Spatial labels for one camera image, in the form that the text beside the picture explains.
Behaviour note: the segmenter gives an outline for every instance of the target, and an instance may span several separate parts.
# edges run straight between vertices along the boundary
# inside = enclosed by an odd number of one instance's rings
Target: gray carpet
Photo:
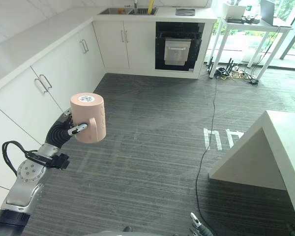
[[[55,170],[25,236],[81,236],[103,230],[187,236],[199,215],[195,177],[210,129],[215,80],[106,74],[96,93],[105,101],[107,137],[70,140],[67,170]],[[212,142],[198,187],[200,204],[219,236],[286,236],[295,213],[286,191],[209,181],[229,150],[225,129],[246,131],[264,110],[295,112],[295,72],[267,70],[258,86],[217,82]]]

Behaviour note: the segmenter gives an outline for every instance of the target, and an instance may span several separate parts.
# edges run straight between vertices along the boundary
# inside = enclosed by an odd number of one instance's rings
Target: laptop
[[[286,24],[280,18],[274,17],[274,3],[270,0],[261,0],[261,19],[267,22],[271,26],[278,27],[292,27]]]

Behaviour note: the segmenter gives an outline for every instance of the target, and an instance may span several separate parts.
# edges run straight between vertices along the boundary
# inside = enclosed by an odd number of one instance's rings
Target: cabinet handle
[[[49,87],[48,87],[48,89],[51,89],[52,88],[52,86],[51,86],[51,84],[50,84],[50,82],[49,82],[49,80],[47,80],[47,78],[46,78],[46,76],[45,75],[39,75],[39,77],[44,77],[44,79],[47,81],[47,83],[49,84]]]
[[[126,30],[126,34],[125,34],[125,37],[126,37],[126,43],[128,43],[128,35],[127,35],[127,30]]]
[[[88,52],[88,51],[89,51],[89,47],[88,47],[88,45],[87,45],[87,42],[86,42],[84,39],[82,39],[82,42],[83,42],[83,44],[85,43],[86,51]]]
[[[80,46],[81,46],[81,49],[84,50],[84,54],[87,53],[87,50],[85,49],[85,46],[84,46],[84,43],[82,41],[80,41]]]
[[[122,36],[122,31],[123,30],[120,31],[120,33],[121,33],[121,41],[124,43],[123,36]]]
[[[41,83],[41,85],[44,87],[44,89],[45,89],[44,93],[48,92],[48,89],[45,87],[45,85],[41,82],[40,79],[36,78],[35,80],[38,80]]]

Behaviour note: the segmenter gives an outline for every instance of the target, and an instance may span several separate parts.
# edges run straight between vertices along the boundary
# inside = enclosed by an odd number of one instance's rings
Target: kitchen counter
[[[166,21],[214,23],[211,8],[195,16],[176,16],[175,7],[159,7],[155,16],[99,15],[106,7],[76,7],[56,15],[0,44],[0,88],[93,21]]]

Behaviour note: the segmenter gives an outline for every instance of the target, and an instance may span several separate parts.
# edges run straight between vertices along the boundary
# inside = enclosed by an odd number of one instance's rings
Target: sink
[[[148,14],[148,8],[134,8],[129,12],[129,15],[151,15],[155,16],[158,8],[154,7],[151,11],[151,14]]]
[[[132,10],[131,7],[110,7],[99,13],[99,15],[128,15]]]

